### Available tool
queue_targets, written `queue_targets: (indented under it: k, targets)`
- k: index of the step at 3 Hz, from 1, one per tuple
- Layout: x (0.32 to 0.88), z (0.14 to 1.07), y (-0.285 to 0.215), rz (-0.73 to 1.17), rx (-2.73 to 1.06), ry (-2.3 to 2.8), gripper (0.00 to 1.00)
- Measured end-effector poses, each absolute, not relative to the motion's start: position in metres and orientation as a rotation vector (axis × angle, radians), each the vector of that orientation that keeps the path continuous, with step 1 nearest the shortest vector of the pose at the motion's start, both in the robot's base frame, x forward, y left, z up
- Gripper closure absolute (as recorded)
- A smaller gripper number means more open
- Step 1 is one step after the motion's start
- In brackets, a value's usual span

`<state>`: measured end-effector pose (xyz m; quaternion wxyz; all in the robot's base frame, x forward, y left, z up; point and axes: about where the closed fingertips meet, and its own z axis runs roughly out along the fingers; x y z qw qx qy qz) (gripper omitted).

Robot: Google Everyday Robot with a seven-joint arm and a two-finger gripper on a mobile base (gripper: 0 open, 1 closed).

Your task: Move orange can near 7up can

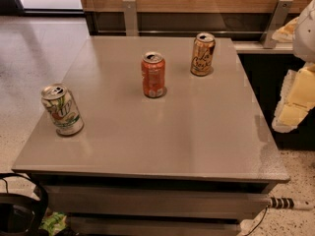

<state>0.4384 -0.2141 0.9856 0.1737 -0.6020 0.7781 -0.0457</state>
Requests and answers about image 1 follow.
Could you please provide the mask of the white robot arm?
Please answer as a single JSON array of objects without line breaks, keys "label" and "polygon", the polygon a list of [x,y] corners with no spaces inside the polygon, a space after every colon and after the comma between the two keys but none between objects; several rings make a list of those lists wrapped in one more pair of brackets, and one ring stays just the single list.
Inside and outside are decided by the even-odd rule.
[{"label": "white robot arm", "polygon": [[291,40],[293,55],[305,62],[297,72],[287,71],[274,113],[272,128],[288,133],[315,107],[315,0],[297,18],[278,29],[273,39]]}]

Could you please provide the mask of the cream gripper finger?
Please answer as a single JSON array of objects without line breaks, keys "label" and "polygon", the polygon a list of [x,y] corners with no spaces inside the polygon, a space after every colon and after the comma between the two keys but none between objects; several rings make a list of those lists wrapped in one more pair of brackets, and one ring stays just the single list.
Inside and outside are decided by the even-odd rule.
[{"label": "cream gripper finger", "polygon": [[315,107],[315,64],[306,63],[297,72],[288,70],[280,97],[272,128],[279,133],[288,133],[296,129]]}]

